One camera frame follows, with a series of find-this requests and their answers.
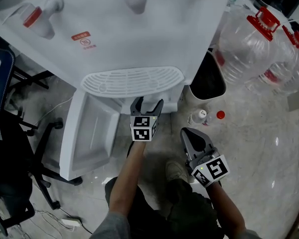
forearm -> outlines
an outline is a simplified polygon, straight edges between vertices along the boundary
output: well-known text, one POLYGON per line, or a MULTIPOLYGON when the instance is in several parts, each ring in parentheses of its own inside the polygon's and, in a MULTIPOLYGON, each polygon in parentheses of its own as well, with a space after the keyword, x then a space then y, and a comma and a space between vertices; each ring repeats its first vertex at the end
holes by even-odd
POLYGON ((219 183, 206 188, 207 193, 217 211, 218 221, 229 238, 235 238, 245 228, 245 221, 236 205, 231 201, 219 183))
POLYGON ((109 204, 110 212, 119 212, 125 216, 129 214, 138 186, 145 146, 145 142, 134 142, 112 189, 109 204))

trash bin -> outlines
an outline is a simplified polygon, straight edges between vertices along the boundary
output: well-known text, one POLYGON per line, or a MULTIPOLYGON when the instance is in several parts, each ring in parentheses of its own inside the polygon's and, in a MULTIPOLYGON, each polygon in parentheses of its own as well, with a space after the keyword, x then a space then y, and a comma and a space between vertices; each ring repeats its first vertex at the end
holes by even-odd
POLYGON ((207 51, 191 85, 184 88, 184 96, 191 106, 207 103, 226 92, 226 83, 210 51, 207 51))

floor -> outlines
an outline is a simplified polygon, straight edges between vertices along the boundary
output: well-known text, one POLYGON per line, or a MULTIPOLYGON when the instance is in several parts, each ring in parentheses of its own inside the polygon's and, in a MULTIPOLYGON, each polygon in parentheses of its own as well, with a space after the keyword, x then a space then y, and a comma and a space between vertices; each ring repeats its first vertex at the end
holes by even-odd
MULTIPOLYGON (((24 106, 27 122, 37 122, 75 91, 56 77, 50 78, 48 84, 48 91, 33 85, 22 95, 16 95, 16 101, 24 106)), ((49 121, 61 117, 66 122, 69 106, 70 102, 59 106, 42 120, 35 136, 29 138, 33 148, 49 121)), ((219 152, 226 156, 231 173, 222 179, 223 188, 242 212, 248 229, 255 230, 262 238, 284 238, 299 211, 299 111, 288 113, 285 98, 258 97, 245 89, 227 92, 210 106, 226 112, 224 121, 196 128, 208 134, 219 152)), ((183 101, 179 112, 163 114, 158 132, 146 148, 146 162, 139 185, 148 203, 154 209, 161 209, 163 215, 168 214, 170 208, 164 197, 164 164, 172 157, 185 159, 179 132, 187 126, 191 111, 192 108, 183 101)), ((62 136, 62 129, 52 132, 44 158, 45 165, 55 171, 58 171, 62 136)), ((62 209, 70 215, 80 217, 89 231, 93 232, 107 214, 104 185, 119 174, 130 143, 129 116, 122 115, 108 164, 84 175, 79 186, 47 178, 52 183, 49 189, 52 199, 60 201, 62 209)), ((206 194, 199 184, 192 182, 196 192, 206 194)), ((61 210, 50 209, 36 187, 33 187, 30 200, 38 210, 65 217, 61 210)), ((49 222, 59 232, 40 214, 21 225, 32 239, 89 237, 82 228, 67 232, 53 221, 49 222)), ((13 229, 10 238, 21 238, 21 235, 13 229)))

sneaker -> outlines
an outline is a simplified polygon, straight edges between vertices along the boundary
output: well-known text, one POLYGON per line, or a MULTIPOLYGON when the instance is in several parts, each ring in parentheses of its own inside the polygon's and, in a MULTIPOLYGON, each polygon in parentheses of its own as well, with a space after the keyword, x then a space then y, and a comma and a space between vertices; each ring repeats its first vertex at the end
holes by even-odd
POLYGON ((180 163, 175 160, 169 160, 165 167, 167 181, 182 179, 188 183, 187 171, 180 163))

dark pants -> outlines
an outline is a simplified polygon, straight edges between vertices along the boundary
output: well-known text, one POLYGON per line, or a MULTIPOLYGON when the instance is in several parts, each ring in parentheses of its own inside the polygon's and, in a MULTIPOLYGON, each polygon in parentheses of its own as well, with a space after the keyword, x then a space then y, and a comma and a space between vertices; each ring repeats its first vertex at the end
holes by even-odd
MULTIPOLYGON (((115 181, 113 178, 105 185, 108 203, 115 181)), ((167 184, 166 194, 173 204, 167 220, 148 205, 143 192, 137 188, 128 216, 132 239, 224 238, 210 200, 193 193, 188 183, 181 179, 172 180, 167 184)))

